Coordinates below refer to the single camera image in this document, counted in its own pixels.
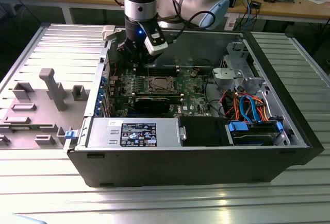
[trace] dark floor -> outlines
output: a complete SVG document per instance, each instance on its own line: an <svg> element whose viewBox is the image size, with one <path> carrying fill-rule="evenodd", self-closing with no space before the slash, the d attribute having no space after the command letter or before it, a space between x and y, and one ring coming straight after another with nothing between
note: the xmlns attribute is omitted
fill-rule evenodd
<svg viewBox="0 0 330 224"><path fill-rule="evenodd" d="M41 22L45 23L64 23L64 18L60 8L56 7L38 7L28 6L29 9L38 17ZM11 17L8 14L0 19L0 79L14 64L17 57L25 48L33 34L38 30L39 23L32 15L25 10L23 6L16 6L17 15ZM73 9L74 19L77 24L114 24L124 25L123 11L103 11L92 9ZM222 30L224 22L217 28ZM265 21L257 21L254 31L261 31ZM322 27L319 24L295 23L287 26L286 22L268 21L265 31L291 33L305 47L307 51L311 51L313 44L318 39L318 34ZM323 41L320 48L314 54L317 63L329 73L326 61L330 59L330 36Z"/></svg>

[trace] blue cable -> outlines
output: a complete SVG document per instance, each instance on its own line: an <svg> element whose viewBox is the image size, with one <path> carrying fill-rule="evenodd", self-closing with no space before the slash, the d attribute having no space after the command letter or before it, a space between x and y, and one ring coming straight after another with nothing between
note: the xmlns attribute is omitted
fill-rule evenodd
<svg viewBox="0 0 330 224"><path fill-rule="evenodd" d="M260 121L260 117L259 117L259 115L258 115L258 113L257 113L256 105L255 105L253 99L252 99L251 97L249 97L249 96L246 96L246 95L244 95L244 96L240 99L240 101L239 101L239 110L240 110L242 116L245 117L245 119L246 119L249 123L252 123L251 119L250 119L248 116L246 116L246 114L244 113L243 102L244 102L244 99L245 99L245 98L248 98L248 99L250 100L250 102L251 102L251 108L252 108L252 113L253 113L254 120L255 120L255 121Z"/></svg>
<svg viewBox="0 0 330 224"><path fill-rule="evenodd" d="M244 26L244 28L243 28L243 31L245 31L246 28L248 27L248 24L249 24L249 21L250 21L250 16L251 16L251 7L250 7L250 4L249 4L249 1L248 1L248 0L244 0L244 1L245 1L246 4L247 4L247 10L248 10L248 12L249 12L249 15L247 16L247 21L246 21L246 24L245 24L245 26Z"/></svg>

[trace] metal bracket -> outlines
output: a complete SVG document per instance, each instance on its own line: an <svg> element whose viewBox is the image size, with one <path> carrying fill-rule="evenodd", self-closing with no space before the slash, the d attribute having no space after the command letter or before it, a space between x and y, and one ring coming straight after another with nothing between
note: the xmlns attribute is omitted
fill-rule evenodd
<svg viewBox="0 0 330 224"><path fill-rule="evenodd" d="M181 141L185 141L187 139L186 127L183 126L179 128L179 136Z"/></svg>

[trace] blue latch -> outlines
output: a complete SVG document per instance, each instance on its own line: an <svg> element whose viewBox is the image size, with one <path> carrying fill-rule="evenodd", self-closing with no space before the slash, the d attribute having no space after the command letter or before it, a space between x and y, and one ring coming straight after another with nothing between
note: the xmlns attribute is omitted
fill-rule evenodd
<svg viewBox="0 0 330 224"><path fill-rule="evenodd" d="M244 122L231 122L229 125L229 131L248 131L249 127Z"/></svg>
<svg viewBox="0 0 330 224"><path fill-rule="evenodd" d="M69 130L65 132L65 139L77 139L79 137L79 130Z"/></svg>
<svg viewBox="0 0 330 224"><path fill-rule="evenodd" d="M279 131L282 132L283 131L283 125L282 125L282 123L281 122L277 122L276 125L277 125Z"/></svg>

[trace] red cable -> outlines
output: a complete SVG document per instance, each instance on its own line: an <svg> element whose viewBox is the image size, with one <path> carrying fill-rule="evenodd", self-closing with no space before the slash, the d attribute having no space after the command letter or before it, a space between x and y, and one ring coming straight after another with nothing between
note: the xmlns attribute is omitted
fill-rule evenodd
<svg viewBox="0 0 330 224"><path fill-rule="evenodd" d="M115 64L115 69L114 69L114 74L113 74L113 76L115 76L116 73L117 73L117 64Z"/></svg>

